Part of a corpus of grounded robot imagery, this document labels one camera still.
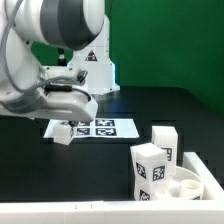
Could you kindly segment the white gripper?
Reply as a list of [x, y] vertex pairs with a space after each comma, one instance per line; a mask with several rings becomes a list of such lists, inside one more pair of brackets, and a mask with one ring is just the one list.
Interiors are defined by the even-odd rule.
[[34, 112], [34, 118], [70, 120], [68, 125], [77, 128], [76, 121], [92, 121], [97, 114], [98, 103], [88, 92], [88, 71], [68, 67], [45, 66], [45, 102]]

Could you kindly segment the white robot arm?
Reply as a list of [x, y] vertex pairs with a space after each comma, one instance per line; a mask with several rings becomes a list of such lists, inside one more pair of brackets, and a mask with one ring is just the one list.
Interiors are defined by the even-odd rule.
[[[44, 66], [31, 46], [71, 50]], [[117, 91], [105, 0], [0, 0], [0, 115], [90, 122]]]

